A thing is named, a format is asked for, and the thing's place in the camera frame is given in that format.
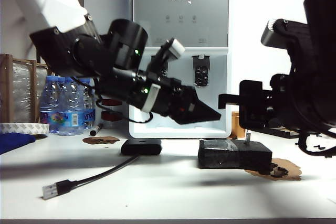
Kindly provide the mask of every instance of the bottle cap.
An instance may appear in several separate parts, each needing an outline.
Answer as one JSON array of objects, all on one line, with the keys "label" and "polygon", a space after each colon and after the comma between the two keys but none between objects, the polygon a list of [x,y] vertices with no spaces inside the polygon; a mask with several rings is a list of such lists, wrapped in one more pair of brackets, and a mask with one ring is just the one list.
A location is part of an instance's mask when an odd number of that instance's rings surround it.
[{"label": "bottle cap", "polygon": [[58,76],[47,76],[47,81],[58,81]]},{"label": "bottle cap", "polygon": [[80,78],[79,80],[83,83],[90,84],[90,78]]},{"label": "bottle cap", "polygon": [[73,81],[73,80],[72,80],[71,77],[65,77],[65,81],[66,81],[66,82],[71,82],[71,81]]},{"label": "bottle cap", "polygon": [[65,82],[65,77],[58,77],[58,82]]}]

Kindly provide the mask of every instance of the tape roll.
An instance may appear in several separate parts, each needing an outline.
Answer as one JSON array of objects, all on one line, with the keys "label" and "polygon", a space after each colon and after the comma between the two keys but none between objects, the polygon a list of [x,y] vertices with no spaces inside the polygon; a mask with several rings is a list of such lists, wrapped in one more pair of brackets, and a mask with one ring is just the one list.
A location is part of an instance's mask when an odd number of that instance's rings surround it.
[{"label": "tape roll", "polygon": [[23,133],[30,135],[46,135],[49,124],[44,123],[0,123],[0,133]]}]

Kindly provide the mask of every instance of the wooden crate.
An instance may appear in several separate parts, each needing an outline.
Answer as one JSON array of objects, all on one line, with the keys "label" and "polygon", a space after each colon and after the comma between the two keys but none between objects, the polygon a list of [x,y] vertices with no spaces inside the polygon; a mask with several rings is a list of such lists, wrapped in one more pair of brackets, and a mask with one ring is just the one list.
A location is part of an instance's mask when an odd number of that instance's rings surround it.
[{"label": "wooden crate", "polygon": [[19,107],[17,104],[19,101],[15,97],[16,90],[13,81],[17,78],[15,68],[20,66],[28,70],[26,78],[30,80],[29,88],[27,88],[27,93],[30,93],[27,95],[30,98],[29,114],[21,122],[37,123],[39,121],[37,85],[44,85],[44,83],[37,82],[37,72],[46,70],[47,74],[51,74],[50,70],[47,65],[37,63],[36,60],[20,60],[9,54],[0,54],[0,123],[18,122],[15,119],[15,110]]}]

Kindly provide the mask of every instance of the usb connector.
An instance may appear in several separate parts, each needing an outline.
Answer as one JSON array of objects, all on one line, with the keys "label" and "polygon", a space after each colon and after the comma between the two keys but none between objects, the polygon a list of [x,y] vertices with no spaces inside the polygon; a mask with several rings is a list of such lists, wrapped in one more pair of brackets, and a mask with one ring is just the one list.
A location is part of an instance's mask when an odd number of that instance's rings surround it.
[{"label": "usb connector", "polygon": [[63,180],[49,186],[42,187],[43,199],[51,199],[70,192],[77,185],[76,181]]},{"label": "usb connector", "polygon": [[138,155],[130,157],[128,160],[126,160],[123,163],[115,166],[114,168],[109,169],[106,172],[103,172],[103,173],[98,174],[98,175],[94,175],[94,176],[89,177],[89,178],[85,178],[85,179],[82,179],[82,180],[75,180],[75,181],[70,181],[70,180],[66,179],[66,180],[51,184],[49,186],[44,186],[44,187],[42,187],[43,199],[47,200],[47,199],[51,199],[51,198],[54,198],[54,197],[62,195],[62,194],[67,194],[68,192],[75,189],[76,187],[83,186],[87,183],[93,182],[97,179],[103,178],[103,177],[105,177],[105,176],[107,176],[111,173],[114,173],[114,172],[120,170],[121,168],[124,168],[125,166],[130,164],[132,161],[136,160],[138,157],[139,157]]}]

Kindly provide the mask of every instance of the black cable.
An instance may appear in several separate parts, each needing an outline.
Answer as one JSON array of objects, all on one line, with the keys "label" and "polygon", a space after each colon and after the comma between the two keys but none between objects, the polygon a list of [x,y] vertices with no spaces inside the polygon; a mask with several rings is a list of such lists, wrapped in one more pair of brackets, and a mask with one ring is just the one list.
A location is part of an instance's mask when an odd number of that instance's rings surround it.
[{"label": "black cable", "polygon": [[56,196],[66,194],[66,193],[70,192],[71,190],[73,190],[77,187],[86,185],[88,183],[96,181],[97,179],[106,177],[107,175],[110,175],[110,174],[124,168],[125,166],[130,164],[132,161],[136,160],[138,157],[139,157],[139,155],[132,156],[128,160],[126,160],[123,163],[115,166],[114,168],[109,169],[106,172],[103,172],[103,173],[98,174],[98,175],[94,175],[94,176],[89,177],[89,178],[85,178],[85,179],[82,179],[82,180],[79,180],[79,181],[77,181],[77,180],[70,181],[70,180],[66,179],[66,180],[63,180],[63,181],[56,182],[56,183],[54,183],[52,185],[49,185],[49,186],[44,186],[42,188],[43,199],[44,200],[51,199],[51,198],[54,198]]},{"label": "black cable", "polygon": [[302,150],[304,153],[311,155],[311,156],[325,156],[325,157],[331,157],[333,155],[336,155],[336,146],[327,149],[325,151],[320,151],[320,152],[311,152],[307,150],[307,137],[308,134],[300,134],[299,135],[299,141],[298,141],[298,146],[300,150]]},{"label": "black cable", "polygon": [[72,80],[74,80],[74,81],[75,81],[76,83],[78,83],[79,85],[88,87],[88,89],[89,89],[89,95],[90,95],[90,96],[92,96],[92,94],[93,94],[93,91],[92,91],[92,90],[93,90],[93,89],[96,89],[96,95],[98,96],[98,100],[96,101],[96,106],[99,107],[99,108],[101,108],[101,109],[107,110],[107,111],[109,111],[109,112],[111,112],[111,113],[113,113],[113,114],[118,114],[122,119],[127,120],[127,121],[132,122],[132,123],[148,123],[148,122],[150,122],[150,121],[154,118],[153,113],[152,113],[152,112],[149,112],[149,118],[148,118],[146,121],[139,122],[139,121],[135,121],[135,120],[133,120],[133,119],[130,119],[130,118],[128,118],[127,116],[124,116],[124,115],[123,115],[121,112],[119,112],[119,111],[115,111],[115,110],[113,110],[113,109],[111,109],[111,108],[105,107],[105,106],[103,106],[103,105],[100,104],[100,102],[103,100],[103,97],[102,97],[102,95],[100,94],[99,89],[97,88],[97,87],[99,86],[99,81],[98,81],[97,78],[94,78],[94,79],[93,79],[93,81],[94,81],[94,83],[95,83],[94,87],[93,87],[93,86],[90,86],[90,85],[86,85],[85,83],[81,82],[80,80],[76,79],[75,77],[71,77],[71,78],[72,78]]},{"label": "black cable", "polygon": [[97,179],[100,179],[100,178],[103,178],[103,177],[106,177],[107,175],[111,174],[111,173],[114,173],[118,170],[120,170],[121,168],[124,168],[125,166],[127,166],[129,163],[131,163],[132,161],[136,160],[137,158],[139,157],[139,155],[136,155],[136,156],[132,156],[130,157],[128,160],[126,160],[125,162],[115,166],[114,168],[112,169],[109,169],[107,170],[106,172],[103,172],[101,174],[98,174],[98,175],[94,175],[92,177],[89,177],[89,178],[85,178],[85,179],[82,179],[82,180],[79,180],[77,181],[77,187],[80,186],[81,184],[87,184],[87,183],[91,183]]},{"label": "black cable", "polygon": [[127,116],[124,116],[124,115],[123,115],[121,112],[119,112],[119,111],[115,111],[115,110],[113,110],[113,109],[110,109],[110,108],[108,108],[108,107],[105,107],[105,106],[101,105],[101,104],[100,104],[101,100],[102,100],[102,98],[101,98],[101,99],[98,99],[98,100],[96,101],[96,106],[97,106],[97,107],[99,107],[99,108],[101,108],[101,109],[104,109],[104,110],[107,110],[107,111],[109,111],[110,113],[118,114],[118,115],[120,115],[123,119],[125,119],[125,120],[127,120],[127,121],[129,121],[129,122],[132,122],[132,123],[148,123],[148,122],[150,122],[150,121],[154,118],[153,113],[152,113],[152,112],[149,112],[149,118],[148,118],[147,120],[145,120],[145,121],[143,121],[143,122],[135,121],[135,120],[133,120],[133,119],[128,118]]}]

